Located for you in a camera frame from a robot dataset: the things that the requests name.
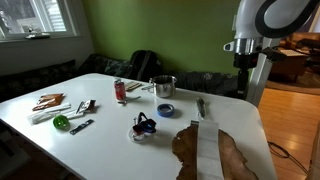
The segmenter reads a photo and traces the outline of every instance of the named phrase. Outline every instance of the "cooking pot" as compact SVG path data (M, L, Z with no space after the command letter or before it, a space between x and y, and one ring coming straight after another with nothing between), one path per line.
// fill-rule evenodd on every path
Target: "cooking pot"
M149 82L153 84L153 93L157 97L166 98L173 96L176 92L175 83L177 78L169 75L161 75L150 78Z

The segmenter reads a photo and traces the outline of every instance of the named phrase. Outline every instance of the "wooden floor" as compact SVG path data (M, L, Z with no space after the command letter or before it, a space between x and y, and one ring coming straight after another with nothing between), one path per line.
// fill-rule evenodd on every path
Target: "wooden floor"
M259 112L268 141L285 148L308 169L320 121L320 96L265 89ZM272 155L279 180L302 180L304 172L290 159Z

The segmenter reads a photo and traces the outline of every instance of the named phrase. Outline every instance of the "green object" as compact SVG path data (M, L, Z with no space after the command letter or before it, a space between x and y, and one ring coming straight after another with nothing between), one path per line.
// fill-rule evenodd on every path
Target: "green object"
M53 125L57 129L61 130L69 130L70 129L70 123L66 116L64 115L58 115L53 119Z
M129 60L136 50L156 52L164 70L237 74L232 22L239 0L84 0L95 52Z

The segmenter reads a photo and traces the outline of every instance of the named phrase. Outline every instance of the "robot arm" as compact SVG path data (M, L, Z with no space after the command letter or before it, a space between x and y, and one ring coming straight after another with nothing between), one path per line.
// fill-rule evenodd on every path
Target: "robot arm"
M248 69L257 66L263 37L282 38L298 30L310 17L320 0L241 0L233 42L224 46L234 53L238 72L238 98L243 99Z

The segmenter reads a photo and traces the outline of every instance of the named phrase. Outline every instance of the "soda can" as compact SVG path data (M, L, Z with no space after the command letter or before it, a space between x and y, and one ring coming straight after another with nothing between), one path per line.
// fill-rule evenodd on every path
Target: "soda can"
M124 82L122 82L120 79L114 81L114 89L116 92L116 99L119 101L124 101L126 99Z

